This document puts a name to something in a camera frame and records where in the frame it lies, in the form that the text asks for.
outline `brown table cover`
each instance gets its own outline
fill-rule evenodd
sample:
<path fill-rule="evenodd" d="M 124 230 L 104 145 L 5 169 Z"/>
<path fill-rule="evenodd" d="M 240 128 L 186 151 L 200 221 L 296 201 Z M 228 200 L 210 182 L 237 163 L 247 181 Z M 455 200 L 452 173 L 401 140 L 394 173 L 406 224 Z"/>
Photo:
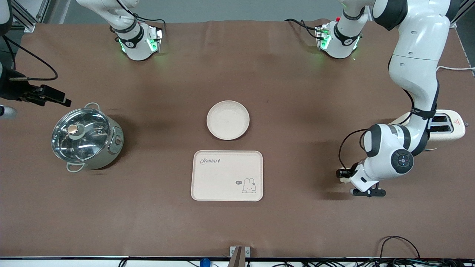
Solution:
<path fill-rule="evenodd" d="M 401 235 L 422 257 L 475 257 L 471 127 L 416 157 L 409 174 L 382 182 L 384 198 L 353 197 L 335 177 L 348 133 L 410 109 L 387 72 L 396 31 L 370 22 L 358 49 L 336 60 L 287 22 L 169 24 L 162 53 L 134 62 L 108 27 L 39 24 L 23 37 L 58 70 L 45 83 L 66 92 L 71 109 L 98 102 L 123 127 L 125 147 L 109 168 L 68 173 L 50 137 L 71 109 L 2 99 L 19 114 L 0 121 L 0 255 L 220 256 L 246 245 L 259 257 L 367 257 L 378 255 L 383 237 Z M 454 29 L 440 64 L 467 67 Z M 22 51 L 17 70 L 52 75 Z M 438 78 L 438 107 L 475 123 L 472 74 L 441 70 Z M 222 100 L 249 110 L 238 140 L 207 130 L 207 112 Z M 358 137 L 343 148 L 347 165 L 364 157 Z M 198 150 L 260 151 L 263 199 L 194 201 Z M 393 240 L 384 256 L 414 252 Z"/>

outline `beige tray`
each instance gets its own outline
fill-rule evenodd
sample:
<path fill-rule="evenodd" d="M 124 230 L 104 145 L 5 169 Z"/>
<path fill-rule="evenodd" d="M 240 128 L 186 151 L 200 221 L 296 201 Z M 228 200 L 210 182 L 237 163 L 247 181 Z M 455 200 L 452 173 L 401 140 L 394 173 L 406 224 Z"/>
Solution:
<path fill-rule="evenodd" d="M 258 151 L 201 150 L 193 159 L 191 196 L 203 201 L 259 201 L 263 178 Z"/>

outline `white cable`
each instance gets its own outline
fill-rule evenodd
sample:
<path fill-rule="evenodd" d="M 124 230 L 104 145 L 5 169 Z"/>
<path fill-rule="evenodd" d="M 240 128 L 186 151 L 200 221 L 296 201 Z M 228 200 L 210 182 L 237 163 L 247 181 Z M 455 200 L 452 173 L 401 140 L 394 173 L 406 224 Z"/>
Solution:
<path fill-rule="evenodd" d="M 457 68 L 457 67 L 445 67 L 445 66 L 438 66 L 436 71 L 440 68 L 450 69 L 450 70 L 475 70 L 475 67 L 464 67 L 464 68 Z"/>

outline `rabbit illustration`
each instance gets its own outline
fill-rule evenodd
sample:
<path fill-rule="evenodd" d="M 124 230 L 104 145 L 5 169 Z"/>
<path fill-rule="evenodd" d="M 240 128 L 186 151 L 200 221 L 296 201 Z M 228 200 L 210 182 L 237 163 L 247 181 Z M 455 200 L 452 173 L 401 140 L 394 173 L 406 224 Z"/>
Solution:
<path fill-rule="evenodd" d="M 242 189 L 243 193 L 256 193 L 256 184 L 254 183 L 254 179 L 244 179 L 244 186 Z"/>

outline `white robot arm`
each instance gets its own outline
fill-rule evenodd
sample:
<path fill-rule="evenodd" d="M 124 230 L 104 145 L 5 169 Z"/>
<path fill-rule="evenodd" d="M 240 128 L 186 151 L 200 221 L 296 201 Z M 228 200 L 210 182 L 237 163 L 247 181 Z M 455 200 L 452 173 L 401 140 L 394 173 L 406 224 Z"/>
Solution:
<path fill-rule="evenodd" d="M 97 13 L 112 26 L 119 37 L 122 51 L 130 59 L 145 60 L 159 51 L 162 30 L 137 21 L 137 18 L 128 10 L 136 7 L 139 0 L 76 1 L 81 6 Z"/>
<path fill-rule="evenodd" d="M 411 120 L 405 126 L 375 124 L 367 130 L 363 138 L 367 158 L 345 173 L 356 187 L 354 195 L 371 194 L 370 188 L 379 181 L 408 173 L 414 166 L 413 157 L 426 147 L 428 124 L 437 109 L 436 68 L 447 40 L 449 18 L 457 13 L 460 1 L 340 2 L 344 5 L 343 16 L 340 21 L 332 21 L 318 30 L 324 38 L 319 41 L 319 47 L 335 58 L 349 56 L 368 20 L 365 5 L 372 5 L 376 23 L 387 30 L 397 28 L 399 31 L 399 41 L 389 62 L 389 75 L 413 100 Z"/>

